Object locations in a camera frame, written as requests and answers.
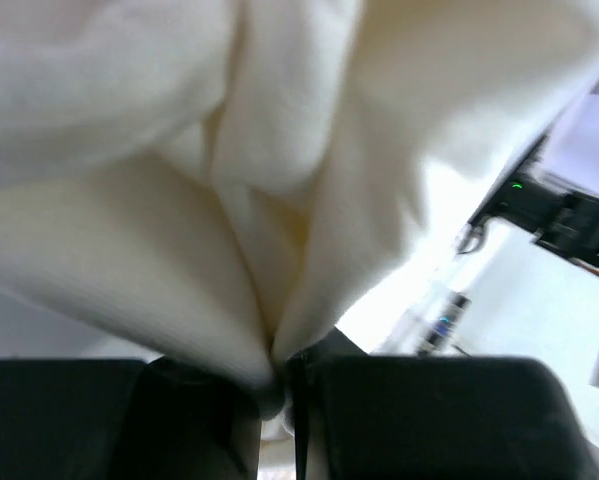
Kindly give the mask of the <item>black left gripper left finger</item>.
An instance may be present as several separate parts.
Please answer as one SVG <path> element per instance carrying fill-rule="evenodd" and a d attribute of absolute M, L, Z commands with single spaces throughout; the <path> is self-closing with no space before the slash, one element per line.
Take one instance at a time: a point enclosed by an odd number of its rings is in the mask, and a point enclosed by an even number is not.
<path fill-rule="evenodd" d="M 253 479 L 261 419 L 161 358 L 0 359 L 0 479 Z"/>

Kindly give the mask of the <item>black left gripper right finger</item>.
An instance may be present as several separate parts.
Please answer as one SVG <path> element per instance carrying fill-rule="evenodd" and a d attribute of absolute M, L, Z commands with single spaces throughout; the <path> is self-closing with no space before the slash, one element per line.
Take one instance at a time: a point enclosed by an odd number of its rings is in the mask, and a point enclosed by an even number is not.
<path fill-rule="evenodd" d="M 301 479 L 599 479 L 536 360 L 370 355 L 335 330 L 286 373 Z"/>

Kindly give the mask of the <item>white t shirt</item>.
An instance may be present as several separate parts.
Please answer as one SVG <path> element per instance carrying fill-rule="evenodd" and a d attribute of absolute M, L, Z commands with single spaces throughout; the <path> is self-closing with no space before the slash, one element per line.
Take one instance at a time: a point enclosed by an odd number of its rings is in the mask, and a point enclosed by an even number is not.
<path fill-rule="evenodd" d="M 599 75 L 599 1 L 0 1 L 0 357 L 235 381 L 415 300 Z"/>

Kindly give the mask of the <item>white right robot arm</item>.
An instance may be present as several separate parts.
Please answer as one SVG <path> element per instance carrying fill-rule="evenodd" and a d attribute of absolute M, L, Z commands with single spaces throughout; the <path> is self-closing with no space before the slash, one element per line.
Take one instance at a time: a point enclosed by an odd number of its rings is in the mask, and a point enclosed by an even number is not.
<path fill-rule="evenodd" d="M 546 134 L 539 136 L 497 180 L 467 221 L 456 254 L 478 252 L 487 223 L 501 219 L 531 234 L 538 247 L 599 278 L 599 197 L 551 187 L 533 174 L 547 142 Z"/>

